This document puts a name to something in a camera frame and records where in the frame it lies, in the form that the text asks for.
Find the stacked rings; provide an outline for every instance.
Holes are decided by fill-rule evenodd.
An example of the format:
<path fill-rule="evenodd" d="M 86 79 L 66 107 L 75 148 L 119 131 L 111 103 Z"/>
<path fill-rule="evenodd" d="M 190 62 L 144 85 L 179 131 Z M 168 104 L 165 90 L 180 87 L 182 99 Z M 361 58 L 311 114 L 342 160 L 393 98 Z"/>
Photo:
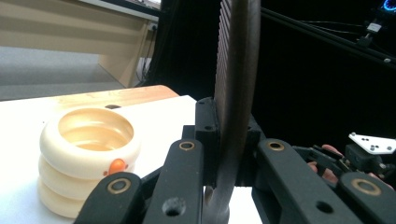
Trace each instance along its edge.
<path fill-rule="evenodd" d="M 50 120 L 40 149 L 39 198 L 52 212 L 74 218 L 102 178 L 132 172 L 140 136 L 117 112 L 83 107 Z"/>

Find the black cable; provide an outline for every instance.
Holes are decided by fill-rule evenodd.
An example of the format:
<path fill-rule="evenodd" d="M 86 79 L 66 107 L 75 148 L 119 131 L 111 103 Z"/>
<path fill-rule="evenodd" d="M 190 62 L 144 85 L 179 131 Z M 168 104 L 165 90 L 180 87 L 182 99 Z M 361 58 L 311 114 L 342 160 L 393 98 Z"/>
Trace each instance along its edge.
<path fill-rule="evenodd" d="M 350 32 L 350 31 L 340 31 L 340 30 L 334 30 L 334 29 L 330 29 L 330 28 L 326 28 L 326 27 L 322 27 L 322 26 L 318 26 L 318 25 L 312 25 L 309 24 L 310 26 L 319 28 L 320 30 L 326 30 L 326 31 L 330 31 L 330 32 L 334 32 L 334 33 L 339 33 L 339 34 L 347 34 L 347 35 L 361 35 L 359 33 L 356 32 Z"/>
<path fill-rule="evenodd" d="M 266 19 L 276 21 L 280 24 L 289 26 L 299 32 L 311 35 L 315 38 L 331 43 L 338 48 L 346 49 L 352 53 L 360 55 L 361 57 L 373 60 L 377 63 L 382 63 L 386 66 L 396 68 L 396 58 L 391 57 L 388 54 L 381 53 L 374 49 L 364 48 L 359 46 L 357 43 L 346 40 L 340 36 L 333 35 L 329 32 L 325 32 L 319 28 L 316 28 L 310 24 L 306 24 L 292 18 L 286 17 L 265 7 L 262 7 L 262 16 Z"/>
<path fill-rule="evenodd" d="M 395 54 L 390 53 L 389 51 L 387 51 L 387 50 L 381 48 L 381 47 L 380 47 L 379 45 L 377 45 L 374 41 L 372 42 L 372 45 L 373 45 L 374 47 L 376 47 L 378 50 L 381 50 L 382 52 L 384 52 L 384 53 L 386 53 L 386 54 L 388 54 L 388 55 L 390 55 L 390 56 L 396 58 L 396 55 L 395 55 Z"/>
<path fill-rule="evenodd" d="M 353 24 L 353 23 L 346 23 L 340 21 L 300 21 L 304 23 L 328 23 L 328 24 L 337 24 L 337 25 L 345 25 L 345 26 L 356 26 L 356 27 L 364 27 L 363 25 Z"/>

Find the blue light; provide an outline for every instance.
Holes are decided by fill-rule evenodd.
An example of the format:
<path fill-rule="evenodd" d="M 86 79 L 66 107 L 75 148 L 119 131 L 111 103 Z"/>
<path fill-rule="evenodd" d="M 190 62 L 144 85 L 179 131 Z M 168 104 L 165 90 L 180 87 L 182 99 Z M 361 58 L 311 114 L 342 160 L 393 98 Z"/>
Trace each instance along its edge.
<path fill-rule="evenodd" d="M 392 0 L 385 0 L 385 2 L 382 5 L 382 7 L 386 11 L 394 11 L 394 10 L 396 10 L 396 3 L 395 3 L 395 1 L 392 1 Z"/>

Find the cream ring toy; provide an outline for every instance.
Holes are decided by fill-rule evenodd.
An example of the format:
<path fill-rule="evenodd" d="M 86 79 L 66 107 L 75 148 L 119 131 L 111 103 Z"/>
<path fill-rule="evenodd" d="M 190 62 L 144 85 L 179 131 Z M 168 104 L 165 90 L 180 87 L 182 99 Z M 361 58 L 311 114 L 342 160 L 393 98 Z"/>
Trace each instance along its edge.
<path fill-rule="evenodd" d="M 40 178 L 37 181 L 37 192 L 41 202 L 48 209 L 60 216 L 76 218 L 85 201 L 65 198 L 49 189 Z"/>
<path fill-rule="evenodd" d="M 38 160 L 41 181 L 53 192 L 74 200 L 87 200 L 100 180 L 85 180 L 64 175 L 50 166 L 43 156 Z"/>
<path fill-rule="evenodd" d="M 40 149 L 57 171 L 95 180 L 134 167 L 140 136 L 115 111 L 83 107 L 50 120 L 41 133 Z"/>

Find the floor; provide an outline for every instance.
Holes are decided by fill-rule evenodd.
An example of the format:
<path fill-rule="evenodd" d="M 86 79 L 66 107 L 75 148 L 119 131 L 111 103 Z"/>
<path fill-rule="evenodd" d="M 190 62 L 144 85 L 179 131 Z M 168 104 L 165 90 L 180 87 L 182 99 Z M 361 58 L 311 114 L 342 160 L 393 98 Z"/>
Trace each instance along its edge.
<path fill-rule="evenodd" d="M 0 47 L 0 101 L 118 89 L 98 55 Z"/>

